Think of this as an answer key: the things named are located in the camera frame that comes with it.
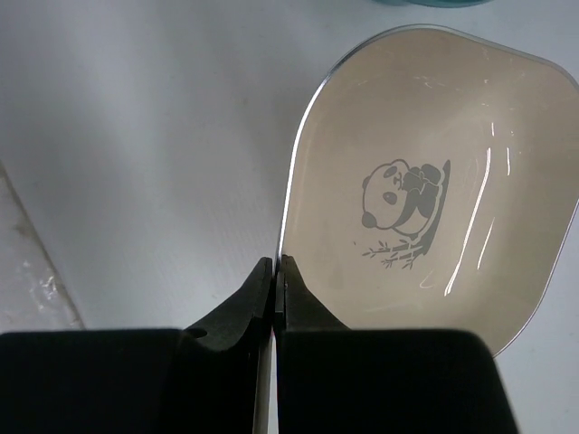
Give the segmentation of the cream panda plate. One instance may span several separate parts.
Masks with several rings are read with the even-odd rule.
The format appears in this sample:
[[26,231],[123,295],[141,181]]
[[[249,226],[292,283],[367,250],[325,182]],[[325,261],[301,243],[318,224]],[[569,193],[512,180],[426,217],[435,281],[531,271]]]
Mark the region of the cream panda plate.
[[578,83],[457,30],[400,26],[316,89],[278,255],[349,329],[448,328],[508,348],[578,206]]

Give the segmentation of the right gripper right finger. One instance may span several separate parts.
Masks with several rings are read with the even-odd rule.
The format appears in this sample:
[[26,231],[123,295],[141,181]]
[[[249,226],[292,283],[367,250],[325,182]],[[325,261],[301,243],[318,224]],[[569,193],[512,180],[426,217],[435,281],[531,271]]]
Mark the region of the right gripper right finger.
[[277,263],[274,332],[282,433],[515,433],[487,346],[451,329],[352,330]]

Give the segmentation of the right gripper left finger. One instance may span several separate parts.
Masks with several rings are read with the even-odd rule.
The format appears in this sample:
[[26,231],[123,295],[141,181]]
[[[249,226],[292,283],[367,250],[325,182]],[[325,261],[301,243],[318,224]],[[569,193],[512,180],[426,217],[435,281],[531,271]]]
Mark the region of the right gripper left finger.
[[4,433],[250,433],[272,261],[187,328],[1,337]]

